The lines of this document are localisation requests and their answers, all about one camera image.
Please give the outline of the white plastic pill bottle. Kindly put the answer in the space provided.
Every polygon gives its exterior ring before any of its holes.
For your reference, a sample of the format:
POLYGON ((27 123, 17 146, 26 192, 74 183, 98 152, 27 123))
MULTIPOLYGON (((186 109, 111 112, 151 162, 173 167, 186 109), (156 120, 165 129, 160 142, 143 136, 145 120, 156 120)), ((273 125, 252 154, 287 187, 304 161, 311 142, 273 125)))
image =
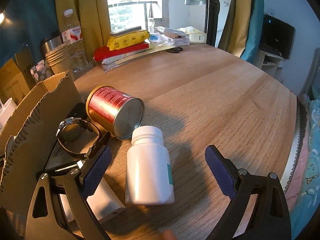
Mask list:
POLYGON ((140 126, 133 131, 127 152, 125 202, 165 205, 174 201, 170 154, 163 133, 155 126, 140 126))

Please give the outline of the brown lamp carton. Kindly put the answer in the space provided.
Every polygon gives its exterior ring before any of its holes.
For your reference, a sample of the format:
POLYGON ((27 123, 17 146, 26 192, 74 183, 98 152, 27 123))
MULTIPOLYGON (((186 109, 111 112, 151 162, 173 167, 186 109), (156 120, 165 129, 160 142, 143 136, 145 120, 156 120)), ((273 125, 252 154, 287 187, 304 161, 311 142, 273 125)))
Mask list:
POLYGON ((1 67, 1 100, 18 105, 36 85, 30 69, 34 66, 30 49, 24 48, 1 67))

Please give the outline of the brown strap wristwatch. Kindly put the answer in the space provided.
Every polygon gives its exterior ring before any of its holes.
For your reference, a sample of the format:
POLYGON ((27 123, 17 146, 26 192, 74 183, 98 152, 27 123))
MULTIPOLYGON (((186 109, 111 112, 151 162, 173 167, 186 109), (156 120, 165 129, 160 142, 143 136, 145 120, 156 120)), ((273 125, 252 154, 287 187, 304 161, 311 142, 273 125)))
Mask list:
POLYGON ((57 142, 60 144, 61 148, 72 157, 80 158, 82 160, 93 158, 103 146, 107 145, 110 137, 110 132, 102 134, 100 129, 92 122, 75 117, 69 117, 61 121, 56 132, 57 142), (78 137, 80 137, 81 133, 84 130, 96 133, 98 135, 96 141, 87 150, 86 153, 74 152, 69 150, 66 147, 66 143, 73 142, 78 139, 78 137))

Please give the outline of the white small boxes pile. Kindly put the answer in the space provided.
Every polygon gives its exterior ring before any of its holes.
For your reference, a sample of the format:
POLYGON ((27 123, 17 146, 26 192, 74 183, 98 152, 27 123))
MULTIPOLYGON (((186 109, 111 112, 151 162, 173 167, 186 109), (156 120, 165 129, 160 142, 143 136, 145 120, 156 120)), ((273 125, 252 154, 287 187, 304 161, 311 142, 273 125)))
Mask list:
POLYGON ((156 30, 164 35, 165 43, 179 47, 188 46, 190 44, 189 36, 183 31, 165 28, 162 26, 156 27, 156 30))

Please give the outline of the black scissors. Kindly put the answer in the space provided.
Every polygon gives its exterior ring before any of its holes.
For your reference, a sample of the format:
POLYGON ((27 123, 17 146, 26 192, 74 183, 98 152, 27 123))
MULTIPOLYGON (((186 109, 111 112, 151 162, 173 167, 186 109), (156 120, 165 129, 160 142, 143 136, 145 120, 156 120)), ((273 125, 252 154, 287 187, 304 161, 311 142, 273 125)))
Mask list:
POLYGON ((177 54, 183 51, 182 47, 173 47, 166 50, 166 52, 177 54))

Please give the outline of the white desk lamp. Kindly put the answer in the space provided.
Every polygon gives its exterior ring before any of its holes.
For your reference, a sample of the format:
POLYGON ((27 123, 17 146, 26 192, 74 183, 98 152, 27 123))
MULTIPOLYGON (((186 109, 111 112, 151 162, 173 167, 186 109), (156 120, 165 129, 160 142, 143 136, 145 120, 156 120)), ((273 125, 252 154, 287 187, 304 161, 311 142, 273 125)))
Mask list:
POLYGON ((17 107, 12 81, 15 81, 15 77, 19 72, 19 68, 13 59, 9 59, 1 67, 1 129, 17 107))

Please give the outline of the black monitor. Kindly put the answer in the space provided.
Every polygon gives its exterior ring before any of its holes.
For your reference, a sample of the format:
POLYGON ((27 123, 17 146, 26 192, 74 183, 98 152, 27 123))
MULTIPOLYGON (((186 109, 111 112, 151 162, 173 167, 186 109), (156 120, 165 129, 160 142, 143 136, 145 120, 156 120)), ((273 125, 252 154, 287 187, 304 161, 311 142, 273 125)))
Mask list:
POLYGON ((273 16, 264 15, 259 49, 286 60, 290 58, 295 28, 273 16))

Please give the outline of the clear plastic water bottle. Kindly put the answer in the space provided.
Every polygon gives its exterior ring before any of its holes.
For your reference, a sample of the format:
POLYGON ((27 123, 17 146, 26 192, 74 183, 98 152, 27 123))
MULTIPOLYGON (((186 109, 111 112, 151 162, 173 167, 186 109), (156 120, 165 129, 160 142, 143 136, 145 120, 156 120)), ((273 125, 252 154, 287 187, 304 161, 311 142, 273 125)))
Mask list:
POLYGON ((64 25, 61 31, 62 40, 68 45, 72 59, 73 72, 77 73, 88 68, 88 59, 82 29, 73 9, 65 10, 63 16, 64 25))

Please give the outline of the white rectangular box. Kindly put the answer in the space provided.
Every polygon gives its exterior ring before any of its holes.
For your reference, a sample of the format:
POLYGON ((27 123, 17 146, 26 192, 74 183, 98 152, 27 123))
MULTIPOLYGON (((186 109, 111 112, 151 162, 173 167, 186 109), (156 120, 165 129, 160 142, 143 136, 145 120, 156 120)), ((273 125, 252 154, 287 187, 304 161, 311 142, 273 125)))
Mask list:
POLYGON ((95 193, 87 197, 86 201, 100 224, 106 223, 126 209, 104 178, 95 193))

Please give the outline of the yellow envelope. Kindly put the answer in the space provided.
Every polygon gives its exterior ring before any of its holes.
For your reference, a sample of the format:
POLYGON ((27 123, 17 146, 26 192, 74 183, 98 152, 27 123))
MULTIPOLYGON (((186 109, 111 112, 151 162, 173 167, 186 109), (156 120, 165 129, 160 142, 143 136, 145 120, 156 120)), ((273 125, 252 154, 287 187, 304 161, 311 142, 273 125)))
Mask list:
POLYGON ((136 58, 139 58, 139 57, 142 57, 142 56, 145 56, 145 55, 149 55, 149 54, 156 53, 156 52, 163 51, 163 50, 168 50, 168 49, 171 49, 171 48, 174 48, 174 46, 166 44, 166 43, 160 44, 158 46, 153 46, 152 48, 149 48, 149 49, 147 49, 147 50, 145 50, 143 52, 139 52, 139 53, 130 55, 130 56, 126 57, 126 58, 123 58, 121 60, 118 60, 117 63, 120 64, 120 63, 128 62, 128 61, 134 60, 136 58))

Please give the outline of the red flat box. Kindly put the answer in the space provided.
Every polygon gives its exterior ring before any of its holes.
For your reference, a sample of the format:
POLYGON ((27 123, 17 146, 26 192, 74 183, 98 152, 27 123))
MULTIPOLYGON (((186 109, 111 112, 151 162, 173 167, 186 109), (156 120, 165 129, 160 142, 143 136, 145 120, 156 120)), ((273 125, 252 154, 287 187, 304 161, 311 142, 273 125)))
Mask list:
POLYGON ((95 60, 95 62, 100 62, 100 61, 103 61, 104 59, 108 59, 110 57, 130 53, 133 51, 148 49, 148 48, 149 48, 149 44, 146 42, 142 42, 142 43, 139 43, 139 44, 136 44, 133 46, 129 46, 127 48, 123 48, 120 50, 110 50, 110 48, 108 48, 107 46, 104 46, 104 47, 97 48, 94 51, 93 59, 95 60))

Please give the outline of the stack of paper cups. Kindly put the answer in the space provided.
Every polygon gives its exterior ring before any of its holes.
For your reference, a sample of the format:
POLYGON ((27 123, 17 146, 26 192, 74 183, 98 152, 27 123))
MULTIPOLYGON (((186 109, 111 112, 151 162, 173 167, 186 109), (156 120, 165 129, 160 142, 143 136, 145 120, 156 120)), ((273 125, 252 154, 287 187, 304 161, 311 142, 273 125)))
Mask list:
POLYGON ((59 45, 46 53, 46 61, 55 75, 71 70, 72 61, 68 44, 59 45))

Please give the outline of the grey tablet device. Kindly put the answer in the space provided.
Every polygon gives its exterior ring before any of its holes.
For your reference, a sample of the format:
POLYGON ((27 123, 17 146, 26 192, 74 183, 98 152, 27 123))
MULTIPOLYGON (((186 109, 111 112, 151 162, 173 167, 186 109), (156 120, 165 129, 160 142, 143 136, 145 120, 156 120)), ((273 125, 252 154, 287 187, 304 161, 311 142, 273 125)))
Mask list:
POLYGON ((141 29, 142 29, 141 26, 136 26, 136 27, 132 27, 132 28, 128 28, 128 29, 120 29, 118 31, 110 32, 110 36, 117 37, 117 36, 129 34, 129 33, 135 32, 135 31, 140 31, 141 29))

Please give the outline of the torn cardboard box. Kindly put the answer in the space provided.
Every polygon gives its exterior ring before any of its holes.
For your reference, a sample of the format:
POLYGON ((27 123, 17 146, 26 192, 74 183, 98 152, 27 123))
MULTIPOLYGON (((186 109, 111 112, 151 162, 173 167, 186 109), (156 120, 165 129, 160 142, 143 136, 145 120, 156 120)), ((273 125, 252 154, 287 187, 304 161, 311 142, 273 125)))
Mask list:
POLYGON ((80 101, 73 78, 63 72, 39 82, 19 103, 1 133, 1 207, 27 215, 36 174, 44 170, 59 123, 80 101))

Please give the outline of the white tissue box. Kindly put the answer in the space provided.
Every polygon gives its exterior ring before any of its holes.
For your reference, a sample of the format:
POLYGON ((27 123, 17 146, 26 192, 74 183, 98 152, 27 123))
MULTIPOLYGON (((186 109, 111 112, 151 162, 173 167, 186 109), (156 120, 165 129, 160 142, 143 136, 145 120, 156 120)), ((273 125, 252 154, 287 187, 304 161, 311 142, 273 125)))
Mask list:
POLYGON ((190 44, 205 44, 207 39, 207 34, 200 31, 192 26, 186 27, 185 31, 189 36, 190 44))

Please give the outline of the red gold tin can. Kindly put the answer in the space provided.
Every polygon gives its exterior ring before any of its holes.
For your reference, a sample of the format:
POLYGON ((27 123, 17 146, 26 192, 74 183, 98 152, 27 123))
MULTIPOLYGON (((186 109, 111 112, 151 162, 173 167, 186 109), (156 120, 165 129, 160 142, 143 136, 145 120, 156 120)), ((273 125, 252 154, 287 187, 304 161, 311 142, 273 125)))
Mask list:
POLYGON ((125 140, 142 123, 145 104, 140 98, 130 96, 111 86, 98 86, 86 100, 88 117, 117 139, 125 140))

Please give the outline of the yellow wet wipes pack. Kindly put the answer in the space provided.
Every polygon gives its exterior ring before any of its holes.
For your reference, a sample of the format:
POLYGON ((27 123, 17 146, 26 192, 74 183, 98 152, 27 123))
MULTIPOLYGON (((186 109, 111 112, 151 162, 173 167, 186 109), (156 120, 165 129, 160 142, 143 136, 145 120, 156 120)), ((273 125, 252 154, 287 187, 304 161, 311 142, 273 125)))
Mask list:
POLYGON ((107 42, 107 47, 110 51, 120 50, 130 46, 134 46, 144 42, 150 37, 147 30, 139 30, 131 33, 123 34, 116 37, 110 37, 107 42))

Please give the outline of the glass jar with labels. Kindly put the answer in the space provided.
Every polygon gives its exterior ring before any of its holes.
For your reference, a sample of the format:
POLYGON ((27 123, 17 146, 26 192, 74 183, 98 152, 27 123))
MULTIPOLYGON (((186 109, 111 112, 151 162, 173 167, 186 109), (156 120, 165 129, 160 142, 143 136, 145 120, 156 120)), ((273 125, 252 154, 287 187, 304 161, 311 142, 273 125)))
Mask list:
POLYGON ((41 60, 37 65, 31 67, 30 73, 36 83, 53 76, 53 72, 45 60, 41 60))

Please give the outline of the stainless steel tumbler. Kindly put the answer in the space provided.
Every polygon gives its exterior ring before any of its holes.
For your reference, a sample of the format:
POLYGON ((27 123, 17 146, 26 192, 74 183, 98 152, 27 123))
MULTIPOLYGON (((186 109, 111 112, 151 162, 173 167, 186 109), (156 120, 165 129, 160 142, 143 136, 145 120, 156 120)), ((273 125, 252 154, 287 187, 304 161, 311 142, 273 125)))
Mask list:
POLYGON ((60 35, 56 37, 45 38, 40 42, 40 52, 43 58, 46 57, 46 54, 56 47, 63 44, 62 38, 60 35))

